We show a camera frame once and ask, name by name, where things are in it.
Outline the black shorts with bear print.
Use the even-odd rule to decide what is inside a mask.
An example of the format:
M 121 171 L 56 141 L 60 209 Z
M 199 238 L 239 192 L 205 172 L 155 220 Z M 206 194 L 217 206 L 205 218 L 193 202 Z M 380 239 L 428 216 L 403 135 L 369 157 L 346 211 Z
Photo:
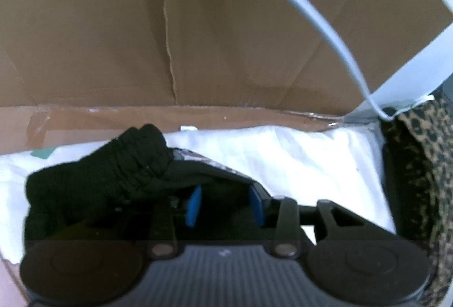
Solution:
M 251 177 L 191 150 L 169 147 L 155 125 L 131 127 L 77 161 L 28 175 L 25 248 L 91 216 L 148 203 L 152 198 L 185 206 L 197 187 L 244 202 L 270 199 Z

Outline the cream bear print blanket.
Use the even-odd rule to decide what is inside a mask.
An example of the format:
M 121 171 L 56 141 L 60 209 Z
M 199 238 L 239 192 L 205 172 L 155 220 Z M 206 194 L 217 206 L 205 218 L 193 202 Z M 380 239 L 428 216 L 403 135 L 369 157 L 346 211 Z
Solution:
M 246 174 L 272 195 L 302 205 L 334 201 L 395 232 L 382 189 L 384 138 L 378 124 L 327 132 L 261 126 L 224 131 L 167 133 L 171 147 L 185 148 Z M 102 142 L 65 145 L 1 156 L 1 255 L 13 264 L 23 255 L 22 231 L 28 213 L 25 180 L 31 172 L 75 161 Z

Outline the leopard print cushion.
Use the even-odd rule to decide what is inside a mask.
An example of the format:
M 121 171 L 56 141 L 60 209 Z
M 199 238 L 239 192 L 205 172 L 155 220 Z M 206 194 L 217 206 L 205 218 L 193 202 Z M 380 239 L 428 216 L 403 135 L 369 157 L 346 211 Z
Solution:
M 421 304 L 440 306 L 452 284 L 452 106 L 437 95 L 380 128 L 383 190 L 396 233 L 428 256 Z

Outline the brown cardboard sheet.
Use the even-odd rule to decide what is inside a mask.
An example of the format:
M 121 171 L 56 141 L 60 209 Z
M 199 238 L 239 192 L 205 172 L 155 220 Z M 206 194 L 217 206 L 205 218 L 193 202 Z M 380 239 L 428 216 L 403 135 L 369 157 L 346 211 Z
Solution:
M 376 103 L 403 109 L 452 74 L 452 0 L 309 0 Z M 286 0 L 1 0 L 1 152 L 132 125 L 326 128 L 373 111 Z

